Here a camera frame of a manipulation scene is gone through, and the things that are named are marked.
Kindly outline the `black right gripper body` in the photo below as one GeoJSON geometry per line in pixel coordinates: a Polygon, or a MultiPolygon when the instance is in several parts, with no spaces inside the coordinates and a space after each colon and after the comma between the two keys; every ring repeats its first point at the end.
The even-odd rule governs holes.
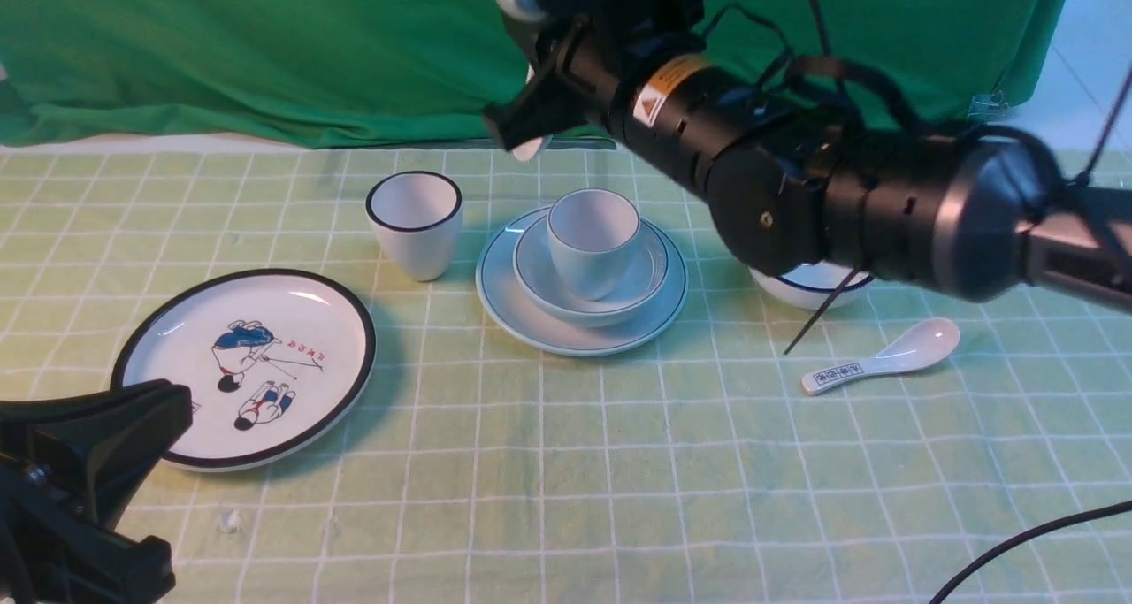
{"type": "Polygon", "coordinates": [[[694,27],[704,0],[539,0],[546,18],[511,19],[507,35],[526,57],[529,79],[517,96],[482,110],[501,149],[592,126],[614,138],[633,100],[671,57],[703,51],[694,27]]]}

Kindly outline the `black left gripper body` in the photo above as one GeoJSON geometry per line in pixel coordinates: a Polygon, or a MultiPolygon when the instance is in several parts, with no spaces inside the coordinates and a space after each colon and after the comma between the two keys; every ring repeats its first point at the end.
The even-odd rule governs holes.
{"type": "Polygon", "coordinates": [[[172,547],[117,532],[138,487],[192,424],[166,379],[1,403],[1,596],[12,603],[157,603],[172,547]]]}

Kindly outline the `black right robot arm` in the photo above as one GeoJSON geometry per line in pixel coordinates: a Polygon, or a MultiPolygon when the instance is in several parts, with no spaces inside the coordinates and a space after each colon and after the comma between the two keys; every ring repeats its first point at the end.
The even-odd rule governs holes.
{"type": "Polygon", "coordinates": [[[869,64],[703,57],[703,0],[496,0],[532,77],[484,107],[505,150],[592,126],[707,202],[767,275],[823,261],[986,302],[1020,283],[1129,311],[1129,192],[1010,126],[931,124],[869,64]]]}

